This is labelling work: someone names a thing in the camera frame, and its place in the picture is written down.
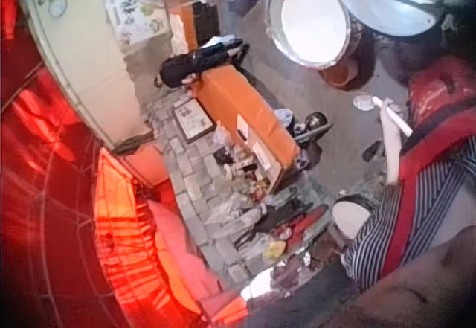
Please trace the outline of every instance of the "concrete floor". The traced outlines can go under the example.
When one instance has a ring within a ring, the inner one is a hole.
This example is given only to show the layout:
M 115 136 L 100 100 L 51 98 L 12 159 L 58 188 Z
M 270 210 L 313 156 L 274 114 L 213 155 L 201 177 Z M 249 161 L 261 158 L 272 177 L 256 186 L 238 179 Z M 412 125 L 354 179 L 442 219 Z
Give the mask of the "concrete floor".
M 379 111 L 361 112 L 353 106 L 356 91 L 381 99 L 390 97 L 404 109 L 408 74 L 426 65 L 434 57 L 429 48 L 440 43 L 433 36 L 413 39 L 412 43 L 396 42 L 365 29 L 365 41 L 359 50 L 363 66 L 359 71 L 368 73 L 369 79 L 357 89 L 342 91 L 328 85 L 317 71 L 292 62 L 274 46 L 266 33 L 265 11 L 266 0 L 220 5 L 221 34 L 235 34 L 250 44 L 242 66 L 257 78 L 256 87 L 264 98 L 275 97 L 277 101 L 271 99 L 271 106 L 280 103 L 290 108 L 298 120 L 320 111 L 334 124 L 318 142 L 323 152 L 312 174 L 331 194 L 337 195 L 363 177 L 368 164 L 361 155 L 382 136 Z

